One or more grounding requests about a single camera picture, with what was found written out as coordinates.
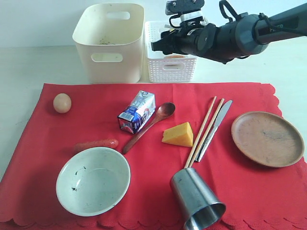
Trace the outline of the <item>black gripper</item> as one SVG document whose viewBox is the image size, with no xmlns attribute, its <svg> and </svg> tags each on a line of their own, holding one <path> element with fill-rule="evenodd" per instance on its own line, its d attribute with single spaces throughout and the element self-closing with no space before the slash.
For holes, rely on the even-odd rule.
<svg viewBox="0 0 307 230">
<path fill-rule="evenodd" d="M 152 51 L 162 51 L 165 55 L 175 53 L 209 58 L 211 26 L 195 28 L 184 34 L 179 30 L 162 32 L 160 40 L 151 42 L 151 48 Z"/>
</svg>

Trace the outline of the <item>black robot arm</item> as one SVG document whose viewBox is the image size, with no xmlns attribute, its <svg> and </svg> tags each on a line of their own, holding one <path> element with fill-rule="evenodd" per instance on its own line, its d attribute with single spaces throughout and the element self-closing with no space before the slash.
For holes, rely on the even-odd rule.
<svg viewBox="0 0 307 230">
<path fill-rule="evenodd" d="M 161 33 L 151 43 L 152 51 L 165 55 L 193 55 L 226 64 L 263 52 L 269 43 L 307 35 L 307 5 L 302 4 L 272 17 L 264 13 L 238 14 L 226 0 L 219 1 L 222 16 L 228 20 L 220 27 L 206 23 L 201 13 L 202 0 L 171 0 L 165 13 L 179 18 L 179 26 Z"/>
</svg>

